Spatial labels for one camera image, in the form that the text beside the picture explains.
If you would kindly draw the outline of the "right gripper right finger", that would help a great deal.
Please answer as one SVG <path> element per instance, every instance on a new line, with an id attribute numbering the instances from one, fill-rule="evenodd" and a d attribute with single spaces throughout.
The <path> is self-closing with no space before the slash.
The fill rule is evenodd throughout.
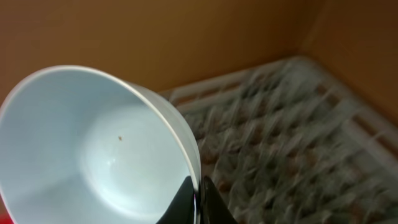
<path id="1" fill-rule="evenodd" d="M 238 224 L 208 176 L 201 182 L 200 208 L 201 224 Z"/>

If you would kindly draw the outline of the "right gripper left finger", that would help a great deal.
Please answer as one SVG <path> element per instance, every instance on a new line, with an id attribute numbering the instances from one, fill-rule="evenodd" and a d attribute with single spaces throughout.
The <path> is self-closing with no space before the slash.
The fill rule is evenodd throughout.
<path id="1" fill-rule="evenodd" d="M 195 204 L 192 179 L 187 176 L 157 224 L 194 224 L 196 222 Z"/>

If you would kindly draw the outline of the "light blue bowl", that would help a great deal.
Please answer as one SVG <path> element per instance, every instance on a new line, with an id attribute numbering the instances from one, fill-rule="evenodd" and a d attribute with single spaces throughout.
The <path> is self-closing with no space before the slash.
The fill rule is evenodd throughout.
<path id="1" fill-rule="evenodd" d="M 1 105 L 1 198 L 14 223 L 157 223 L 197 142 L 165 98 L 77 65 L 39 70 Z"/>

